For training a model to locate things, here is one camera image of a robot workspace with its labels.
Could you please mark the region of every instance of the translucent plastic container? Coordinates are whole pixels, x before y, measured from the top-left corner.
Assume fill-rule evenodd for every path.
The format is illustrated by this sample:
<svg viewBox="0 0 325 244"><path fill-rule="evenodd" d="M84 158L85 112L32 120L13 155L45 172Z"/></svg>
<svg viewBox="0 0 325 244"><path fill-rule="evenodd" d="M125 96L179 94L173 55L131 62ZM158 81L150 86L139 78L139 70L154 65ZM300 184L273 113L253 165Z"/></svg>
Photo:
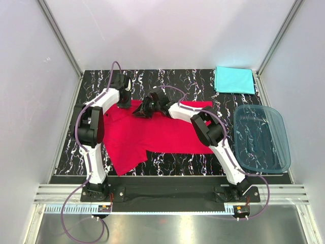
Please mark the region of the translucent plastic container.
<svg viewBox="0 0 325 244"><path fill-rule="evenodd" d="M263 173L282 173L291 164L282 116L273 108L241 105L234 114L238 163Z"/></svg>

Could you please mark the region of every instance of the white wall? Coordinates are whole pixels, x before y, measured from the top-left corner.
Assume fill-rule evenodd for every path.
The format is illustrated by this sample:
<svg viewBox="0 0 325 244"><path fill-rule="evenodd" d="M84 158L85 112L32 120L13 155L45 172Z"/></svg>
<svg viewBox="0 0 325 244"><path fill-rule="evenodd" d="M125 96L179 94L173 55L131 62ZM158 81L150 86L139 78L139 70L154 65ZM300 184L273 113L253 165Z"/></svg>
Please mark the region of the white wall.
<svg viewBox="0 0 325 244"><path fill-rule="evenodd" d="M22 241L76 83L36 1L0 1L1 243Z"/></svg>
<svg viewBox="0 0 325 244"><path fill-rule="evenodd" d="M294 0L47 0L82 69L257 69Z"/></svg>
<svg viewBox="0 0 325 244"><path fill-rule="evenodd" d="M297 183L305 185L325 239L325 1L303 3L262 74L272 107L283 116Z"/></svg>

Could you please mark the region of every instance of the metal corner post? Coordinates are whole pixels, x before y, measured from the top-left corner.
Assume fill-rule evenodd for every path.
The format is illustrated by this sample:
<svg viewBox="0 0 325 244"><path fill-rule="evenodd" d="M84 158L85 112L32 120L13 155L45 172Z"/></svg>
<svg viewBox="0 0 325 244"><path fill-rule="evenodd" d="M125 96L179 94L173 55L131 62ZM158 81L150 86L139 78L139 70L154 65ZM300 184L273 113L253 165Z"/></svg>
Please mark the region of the metal corner post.
<svg viewBox="0 0 325 244"><path fill-rule="evenodd" d="M264 71L264 69L265 69L266 65L268 64L269 60L271 59L276 47L280 43L283 35L287 31L290 23L294 19L295 15L297 14L297 12L298 12L298 10L299 10L299 8L300 8L300 6L302 5L303 2L304 2L304 0L295 0L295 2L292 5L288 15L286 16L286 18L284 20L280 30L278 31L273 43L271 44L271 47L269 48L266 56L264 57L260 67L256 71L258 76L260 76L262 74L262 72Z"/></svg>
<svg viewBox="0 0 325 244"><path fill-rule="evenodd" d="M75 70L78 78L81 78L83 71L80 69L76 59L74 58L66 40L63 37L62 32L60 31L58 24L56 23L51 10L49 9L46 0L36 0L39 4L42 12L44 13L48 23L50 24L51 29L53 30L60 46L62 47L64 53L66 54L69 62L71 63L73 69Z"/></svg>

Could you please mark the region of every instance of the gray wall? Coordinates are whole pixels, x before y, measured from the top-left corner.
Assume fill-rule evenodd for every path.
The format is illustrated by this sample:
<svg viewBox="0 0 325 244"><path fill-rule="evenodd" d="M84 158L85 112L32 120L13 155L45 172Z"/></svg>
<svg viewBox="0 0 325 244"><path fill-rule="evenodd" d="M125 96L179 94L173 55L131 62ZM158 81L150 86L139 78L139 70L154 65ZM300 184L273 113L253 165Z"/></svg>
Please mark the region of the gray wall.
<svg viewBox="0 0 325 244"><path fill-rule="evenodd" d="M283 116L291 169L306 187L325 239L325 1L303 3L262 74L271 106Z"/></svg>
<svg viewBox="0 0 325 244"><path fill-rule="evenodd" d="M36 1L0 1L1 243L22 241L76 83Z"/></svg>
<svg viewBox="0 0 325 244"><path fill-rule="evenodd" d="M257 69L294 0L46 0L82 69Z"/></svg>

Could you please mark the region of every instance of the black mounting plate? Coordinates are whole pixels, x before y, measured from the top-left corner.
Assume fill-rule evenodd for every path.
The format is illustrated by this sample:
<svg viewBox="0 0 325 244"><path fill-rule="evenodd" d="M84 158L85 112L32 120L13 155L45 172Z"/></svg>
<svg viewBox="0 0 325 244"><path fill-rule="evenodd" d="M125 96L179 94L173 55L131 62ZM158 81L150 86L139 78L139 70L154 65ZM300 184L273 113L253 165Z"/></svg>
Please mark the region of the black mounting plate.
<svg viewBox="0 0 325 244"><path fill-rule="evenodd" d="M215 193L215 201L218 203L225 203L225 202L241 202L246 203L247 197L249 196L249 202L261 202L261 198L259 197L258 187L251 187L241 198L234 199L230 194L227 194L230 190L229 186L217 186L214 187Z"/></svg>
<svg viewBox="0 0 325 244"><path fill-rule="evenodd" d="M109 187L109 194L113 194L112 202L123 202L125 196L125 187L123 186L111 186ZM81 202L110 202L110 196L91 192L86 189L86 187L82 188L81 193Z"/></svg>

